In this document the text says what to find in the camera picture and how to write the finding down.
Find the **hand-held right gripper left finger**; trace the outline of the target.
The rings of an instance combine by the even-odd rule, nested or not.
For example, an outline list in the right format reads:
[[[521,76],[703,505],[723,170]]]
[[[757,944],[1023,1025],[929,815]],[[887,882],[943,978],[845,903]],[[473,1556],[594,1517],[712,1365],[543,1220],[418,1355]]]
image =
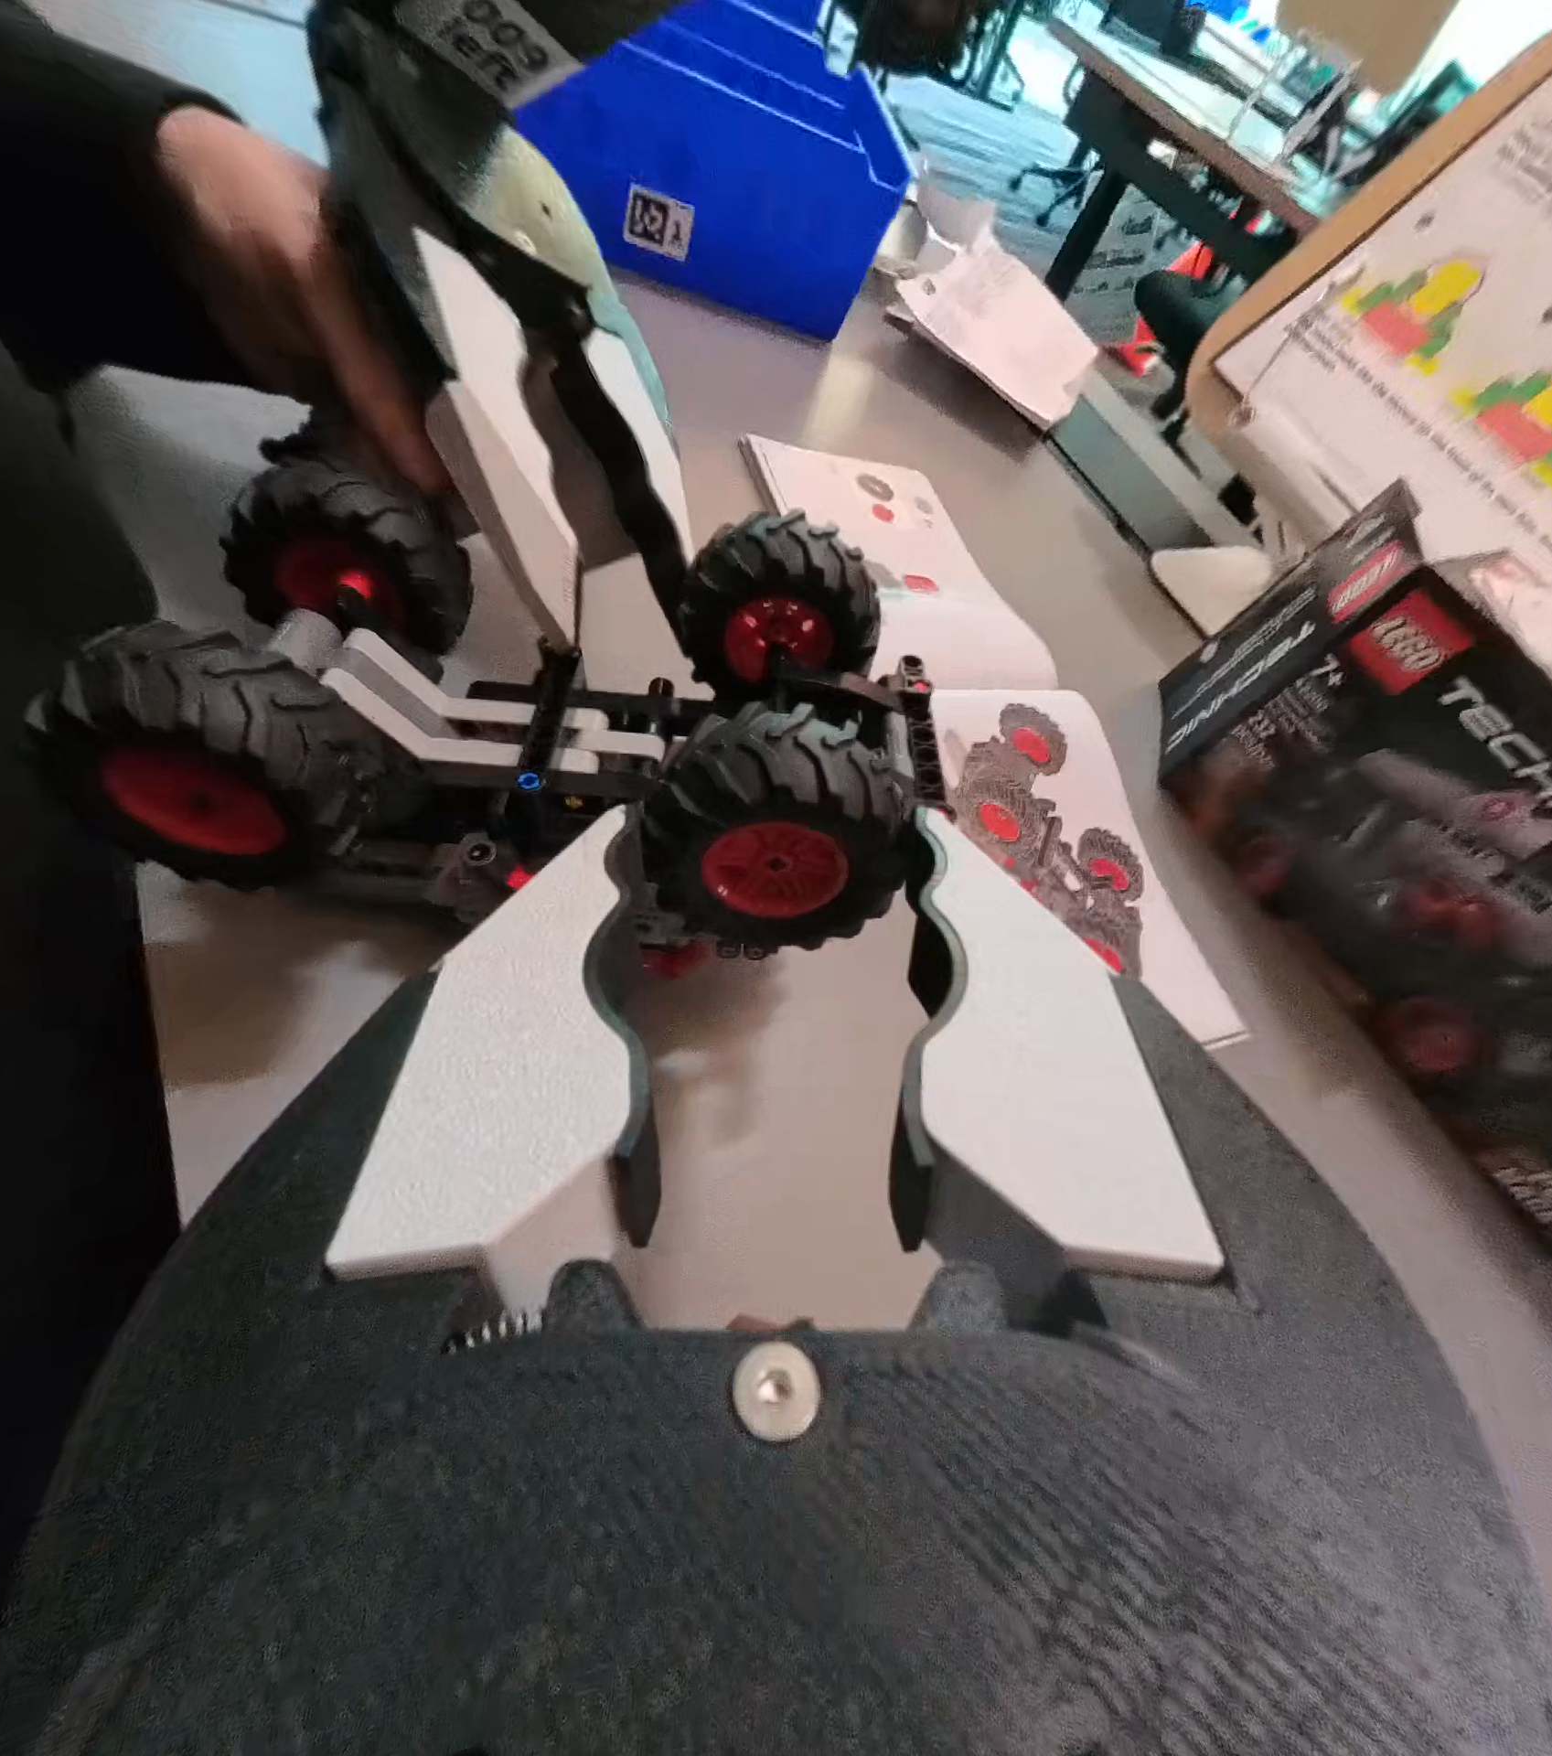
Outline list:
[[[549,1284],[648,1241],[631,875],[634,821],[612,808],[441,961],[326,1247],[336,1282]]]

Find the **white paper sheets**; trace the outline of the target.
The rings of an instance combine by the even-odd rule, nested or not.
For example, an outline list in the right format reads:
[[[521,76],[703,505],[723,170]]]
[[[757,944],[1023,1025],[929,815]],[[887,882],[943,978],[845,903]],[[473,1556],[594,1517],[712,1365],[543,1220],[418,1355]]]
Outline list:
[[[919,180],[899,210],[896,254],[877,259],[889,269],[884,318],[1046,434],[1076,408],[1100,350],[998,245],[995,216],[989,200]]]

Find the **grey desk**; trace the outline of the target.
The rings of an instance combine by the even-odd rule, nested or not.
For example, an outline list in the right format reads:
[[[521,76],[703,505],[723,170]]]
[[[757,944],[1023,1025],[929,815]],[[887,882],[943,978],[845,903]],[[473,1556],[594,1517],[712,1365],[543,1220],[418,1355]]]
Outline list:
[[[759,503],[743,434],[899,464],[1087,697],[1181,922],[1246,1023],[1217,1064],[1377,1245],[1460,1389],[1552,1613],[1552,1259],[1414,1112],[1364,1034],[1154,788],[1157,681],[1198,636],[1100,505],[980,385],[862,297],[835,342],[626,276],[700,536]],[[449,934],[419,914],[137,875],[178,1206],[236,1158]],[[844,948],[716,963],[645,995],[664,1203],[631,1264],[669,1322],[892,1322],[927,1257],[890,1239],[887,1153],[918,1025],[907,913]]]

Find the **red and black object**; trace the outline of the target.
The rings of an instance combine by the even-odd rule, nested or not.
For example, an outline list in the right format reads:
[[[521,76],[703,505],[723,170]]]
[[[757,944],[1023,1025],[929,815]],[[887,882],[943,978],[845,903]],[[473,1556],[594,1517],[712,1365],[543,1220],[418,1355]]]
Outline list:
[[[1136,319],[1119,354],[1136,372],[1146,369],[1142,360],[1160,360],[1179,373],[1209,324],[1244,291],[1246,278],[1213,245],[1184,245],[1165,266],[1138,276]]]

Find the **cardboard board with printed sheet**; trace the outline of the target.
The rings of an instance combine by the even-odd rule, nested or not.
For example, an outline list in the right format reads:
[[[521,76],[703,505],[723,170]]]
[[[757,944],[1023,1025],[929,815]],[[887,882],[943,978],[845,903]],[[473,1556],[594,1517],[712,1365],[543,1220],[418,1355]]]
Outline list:
[[[1391,482],[1425,551],[1507,551],[1552,657],[1552,69],[1209,358],[1209,436],[1299,538]]]

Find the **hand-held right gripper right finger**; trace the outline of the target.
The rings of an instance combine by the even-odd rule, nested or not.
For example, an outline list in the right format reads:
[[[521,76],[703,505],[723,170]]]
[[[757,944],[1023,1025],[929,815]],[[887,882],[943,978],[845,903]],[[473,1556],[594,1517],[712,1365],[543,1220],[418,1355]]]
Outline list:
[[[907,1043],[887,1202],[905,1254],[1003,1284],[1214,1284],[1226,1254],[1121,981],[952,819],[915,810]]]

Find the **black toy box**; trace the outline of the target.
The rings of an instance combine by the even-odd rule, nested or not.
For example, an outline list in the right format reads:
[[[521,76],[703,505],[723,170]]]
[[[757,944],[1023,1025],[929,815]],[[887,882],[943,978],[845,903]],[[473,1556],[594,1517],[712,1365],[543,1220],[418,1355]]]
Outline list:
[[[1552,1247],[1552,681],[1384,488],[1158,681],[1158,785]]]

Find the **blue plastic bin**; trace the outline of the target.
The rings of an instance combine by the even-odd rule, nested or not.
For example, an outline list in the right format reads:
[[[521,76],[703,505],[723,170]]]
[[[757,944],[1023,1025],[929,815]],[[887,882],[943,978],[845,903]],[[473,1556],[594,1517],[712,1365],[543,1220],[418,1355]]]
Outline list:
[[[528,104],[519,131],[609,264],[831,340],[912,179],[887,101],[808,129],[682,64],[658,21]]]
[[[819,12],[819,4],[694,3],[667,12],[658,26],[682,64],[808,129],[882,118],[874,78],[831,60]]]

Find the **open instruction booklet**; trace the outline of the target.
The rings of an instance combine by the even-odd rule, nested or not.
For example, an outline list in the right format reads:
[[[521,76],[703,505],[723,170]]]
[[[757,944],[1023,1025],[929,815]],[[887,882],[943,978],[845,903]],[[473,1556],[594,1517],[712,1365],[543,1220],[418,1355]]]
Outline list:
[[[770,511],[835,525],[874,573],[874,673],[918,658],[932,685],[943,803],[958,829],[1111,973],[1140,981],[1205,1047],[1246,1038],[1146,854],[1115,754],[1042,637],[1000,598],[919,472],[743,434]]]

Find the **background table with black legs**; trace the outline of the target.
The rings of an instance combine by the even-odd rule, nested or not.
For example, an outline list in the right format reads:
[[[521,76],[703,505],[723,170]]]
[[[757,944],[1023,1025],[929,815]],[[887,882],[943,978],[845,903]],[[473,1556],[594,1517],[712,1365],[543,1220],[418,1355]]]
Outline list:
[[[1044,275],[1057,300],[1072,295],[1129,192],[1246,278],[1276,259],[1270,237],[1248,231],[1257,216],[1304,238],[1348,200],[1313,167],[1280,162],[1284,129],[1244,99],[1076,21],[1056,17],[1046,31],[1077,64],[1065,129],[1095,160],[1092,188]]]

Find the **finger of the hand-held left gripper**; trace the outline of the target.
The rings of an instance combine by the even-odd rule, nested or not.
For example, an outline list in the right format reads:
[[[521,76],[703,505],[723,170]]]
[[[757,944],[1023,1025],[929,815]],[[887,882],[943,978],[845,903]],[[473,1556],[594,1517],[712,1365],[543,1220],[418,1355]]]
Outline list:
[[[526,410],[575,538],[575,632],[591,575],[635,561],[673,647],[696,556],[664,385],[631,319],[534,329]]]
[[[412,244],[450,366],[429,406],[432,440],[538,634],[575,648],[581,552],[526,404],[524,324],[452,245],[421,229]]]

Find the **person's left hand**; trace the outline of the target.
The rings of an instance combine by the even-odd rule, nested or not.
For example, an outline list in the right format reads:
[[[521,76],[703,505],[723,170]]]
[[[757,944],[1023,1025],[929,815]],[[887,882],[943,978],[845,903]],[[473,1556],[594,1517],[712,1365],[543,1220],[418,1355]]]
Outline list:
[[[418,492],[446,490],[424,406],[347,261],[326,170],[206,106],[161,118],[155,162],[184,275],[234,358],[283,397],[345,408]]]

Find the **person's left forearm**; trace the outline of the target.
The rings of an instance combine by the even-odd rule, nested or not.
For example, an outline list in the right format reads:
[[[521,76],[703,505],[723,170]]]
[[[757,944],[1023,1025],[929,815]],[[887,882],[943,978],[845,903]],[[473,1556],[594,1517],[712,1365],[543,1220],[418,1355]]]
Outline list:
[[[0,4],[0,342],[42,392],[101,366],[251,386],[187,273],[158,131],[234,115]]]

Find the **toy monster truck chassis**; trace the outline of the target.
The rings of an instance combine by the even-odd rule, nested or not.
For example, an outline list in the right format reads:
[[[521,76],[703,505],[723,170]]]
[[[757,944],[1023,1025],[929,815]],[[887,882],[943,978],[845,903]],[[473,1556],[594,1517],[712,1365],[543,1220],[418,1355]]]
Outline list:
[[[915,808],[940,803],[932,683],[915,657],[874,678],[874,573],[833,528],[751,515],[682,569],[705,700],[591,689],[549,637],[528,681],[450,695],[473,573],[446,522],[310,432],[264,455],[222,555],[267,639],[116,625],[24,714],[42,780],[122,854],[478,925],[624,808],[653,969],[815,949],[910,884]]]

